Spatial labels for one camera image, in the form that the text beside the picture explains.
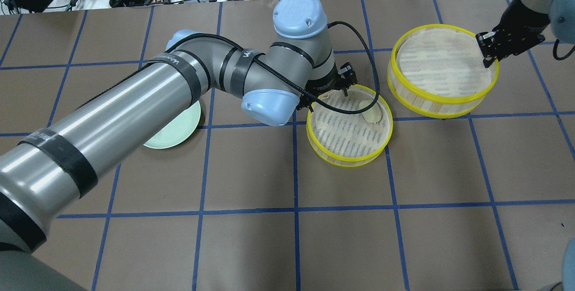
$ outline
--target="white plate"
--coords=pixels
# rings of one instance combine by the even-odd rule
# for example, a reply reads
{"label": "white plate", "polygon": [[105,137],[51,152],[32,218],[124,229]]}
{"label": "white plate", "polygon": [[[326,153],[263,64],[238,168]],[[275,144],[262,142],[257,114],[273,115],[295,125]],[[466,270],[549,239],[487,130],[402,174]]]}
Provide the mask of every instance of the white plate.
{"label": "white plate", "polygon": [[198,126],[202,109],[199,101],[182,111],[178,117],[160,129],[156,135],[144,143],[144,146],[155,149],[170,148],[185,141]]}

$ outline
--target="light blue cap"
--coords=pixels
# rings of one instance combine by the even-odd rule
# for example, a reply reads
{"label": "light blue cap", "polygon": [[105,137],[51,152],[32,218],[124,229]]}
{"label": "light blue cap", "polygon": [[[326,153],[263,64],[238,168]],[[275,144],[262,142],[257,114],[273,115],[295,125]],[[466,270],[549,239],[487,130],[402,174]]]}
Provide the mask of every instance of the light blue cap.
{"label": "light blue cap", "polygon": [[319,0],[280,0],[273,19],[275,31],[288,39],[307,39],[327,27],[327,16]]}
{"label": "light blue cap", "polygon": [[551,0],[549,20],[557,39],[575,44],[575,0]]}
{"label": "light blue cap", "polygon": [[174,33],[174,35],[172,36],[172,39],[170,41],[168,41],[168,44],[166,45],[166,49],[172,47],[174,44],[178,43],[179,40],[184,39],[192,34],[195,33],[201,33],[200,31],[191,31],[189,29],[181,29],[180,31],[177,31]]}
{"label": "light blue cap", "polygon": [[289,121],[298,103],[300,99],[293,93],[279,89],[259,89],[244,94],[242,109],[266,125],[283,126]]}
{"label": "light blue cap", "polygon": [[575,239],[572,239],[563,258],[563,290],[575,290]]}

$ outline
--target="black rubber strap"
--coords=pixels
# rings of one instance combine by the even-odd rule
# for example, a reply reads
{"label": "black rubber strap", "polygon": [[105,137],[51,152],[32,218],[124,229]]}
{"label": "black rubber strap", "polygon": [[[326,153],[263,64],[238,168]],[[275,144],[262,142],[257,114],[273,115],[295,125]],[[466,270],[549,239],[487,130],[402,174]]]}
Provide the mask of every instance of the black rubber strap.
{"label": "black rubber strap", "polygon": [[303,56],[306,60],[308,60],[308,62],[310,62],[310,64],[312,66],[314,66],[314,60],[312,59],[312,57],[306,51],[302,50],[299,47],[296,47],[295,45],[292,45],[290,43],[285,43],[285,42],[273,42],[271,44],[271,46],[272,47],[282,47],[282,48],[293,50],[297,54]]}
{"label": "black rubber strap", "polygon": [[46,241],[42,229],[3,193],[0,193],[0,209],[0,220],[14,230],[31,250]]}
{"label": "black rubber strap", "polygon": [[202,95],[202,85],[199,82],[198,74],[195,68],[189,64],[188,61],[172,53],[162,53],[150,60],[150,63],[161,62],[173,66],[183,76],[190,87],[191,100],[190,106],[193,102],[197,101]]}
{"label": "black rubber strap", "polygon": [[220,68],[220,89],[224,92],[226,92],[226,87],[224,86],[224,76],[226,75],[226,68],[228,67],[228,63],[230,62],[230,58],[232,58],[232,55],[234,55],[234,53],[236,53],[236,48],[232,48],[228,54],[226,54],[226,57],[224,58],[224,61],[221,64],[221,68]]}
{"label": "black rubber strap", "polygon": [[327,56],[327,58],[325,58],[325,60],[323,60],[323,62],[321,62],[320,64],[314,66],[314,69],[322,67],[325,64],[325,62],[327,62],[327,60],[329,60],[329,58],[331,57],[331,54],[332,54],[332,52],[329,51],[329,55]]}
{"label": "black rubber strap", "polygon": [[34,146],[58,164],[76,183],[80,198],[98,183],[98,175],[84,154],[56,132],[39,129],[21,140],[20,144]]}
{"label": "black rubber strap", "polygon": [[176,50],[176,52],[184,52],[185,54],[188,54],[189,56],[193,57],[199,63],[199,65],[203,68],[203,71],[206,74],[206,78],[208,79],[208,89],[210,89],[212,87],[212,77],[210,76],[210,72],[208,71],[206,64],[202,60],[200,60],[196,54],[193,54],[188,50],[179,49]]}
{"label": "black rubber strap", "polygon": [[5,252],[5,251],[20,251],[23,252],[23,250],[21,250],[18,246],[16,245],[12,245],[12,244],[8,244],[7,242],[0,242],[0,252]]}
{"label": "black rubber strap", "polygon": [[232,73],[232,79],[230,84],[230,93],[236,97],[243,97],[244,95],[244,85],[246,84],[246,76],[250,67],[253,63],[253,59],[256,56],[260,56],[263,53],[259,50],[245,49],[240,56],[240,59],[236,63],[234,72]]}

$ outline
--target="robotic arm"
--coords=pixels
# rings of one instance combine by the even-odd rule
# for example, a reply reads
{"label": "robotic arm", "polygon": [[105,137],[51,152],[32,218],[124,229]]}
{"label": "robotic arm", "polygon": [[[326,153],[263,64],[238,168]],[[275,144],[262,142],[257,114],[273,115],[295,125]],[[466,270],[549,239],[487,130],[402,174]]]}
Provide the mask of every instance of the robotic arm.
{"label": "robotic arm", "polygon": [[[82,290],[31,252],[66,207],[212,87],[242,98],[253,118],[281,126],[296,107],[357,82],[349,63],[336,69],[319,0],[281,0],[273,21],[278,35],[267,55],[179,31],[146,66],[0,156],[0,289]],[[300,99],[304,87],[311,93]],[[347,112],[366,111],[376,99]]]}
{"label": "robotic arm", "polygon": [[557,39],[575,44],[575,0],[513,0],[493,31],[476,35],[484,66],[543,42],[541,33],[550,23]]}

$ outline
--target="round basket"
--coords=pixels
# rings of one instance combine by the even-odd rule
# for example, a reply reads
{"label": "round basket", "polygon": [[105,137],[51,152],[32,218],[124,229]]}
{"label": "round basket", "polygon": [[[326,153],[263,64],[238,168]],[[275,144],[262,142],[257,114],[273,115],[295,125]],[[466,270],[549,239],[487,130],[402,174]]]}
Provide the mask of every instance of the round basket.
{"label": "round basket", "polygon": [[[362,101],[373,100],[375,92],[355,85],[347,90],[332,90],[319,98],[340,109],[357,110]],[[316,154],[326,162],[343,168],[368,164],[381,154],[391,138],[394,121],[388,104],[380,96],[372,108],[379,108],[381,119],[367,123],[363,115],[345,115],[316,103],[308,112],[306,124],[308,140]]]}
{"label": "round basket", "polygon": [[460,27],[424,25],[405,33],[392,50],[388,85],[403,105],[448,119],[477,107],[497,82],[499,63],[483,67],[475,35]]}

